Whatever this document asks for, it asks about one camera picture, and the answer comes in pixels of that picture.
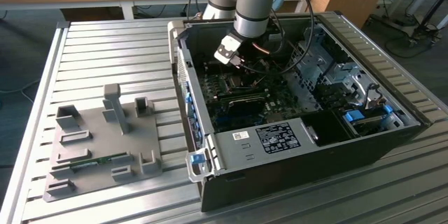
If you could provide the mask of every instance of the desk leg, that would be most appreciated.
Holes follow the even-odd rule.
[[[295,13],[304,13],[307,11],[307,8],[308,8],[307,1],[306,0],[299,0]]]
[[[122,1],[124,19],[134,19],[134,1]]]

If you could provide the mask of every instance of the blue latch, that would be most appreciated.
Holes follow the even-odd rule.
[[[186,102],[190,103],[190,102],[192,102],[192,101],[194,101],[194,99],[192,99],[192,97],[191,97],[191,93],[187,92],[187,95],[186,95]]]
[[[386,110],[386,112],[387,112],[388,114],[391,114],[392,111],[394,111],[391,105],[386,105],[386,106],[384,106],[384,110]]]
[[[191,164],[198,165],[206,163],[206,155],[204,154],[195,154],[191,156]]]
[[[346,118],[350,122],[352,122],[355,120],[364,119],[366,116],[363,115],[363,113],[359,110],[352,110],[352,111],[348,111],[346,113]]]

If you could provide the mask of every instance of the label sticker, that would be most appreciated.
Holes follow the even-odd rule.
[[[232,135],[234,135],[234,140],[242,140],[242,139],[250,138],[250,133],[247,131],[236,132]]]
[[[264,151],[268,154],[300,147],[299,140],[288,123],[256,129]]]

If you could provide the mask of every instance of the aluminum extrusion table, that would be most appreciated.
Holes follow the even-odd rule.
[[[198,186],[187,176],[170,63],[167,23],[174,19],[71,23],[56,29],[0,223],[447,222],[447,107],[347,20],[324,16],[435,122],[418,139],[371,166],[202,213]],[[122,102],[143,95],[155,102],[163,175],[47,203],[56,108],[103,106],[102,86],[114,82],[122,84]]]

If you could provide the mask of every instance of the circuit board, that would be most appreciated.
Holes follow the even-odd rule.
[[[302,114],[298,97],[282,76],[247,80],[234,73],[200,77],[215,132],[274,123]]]

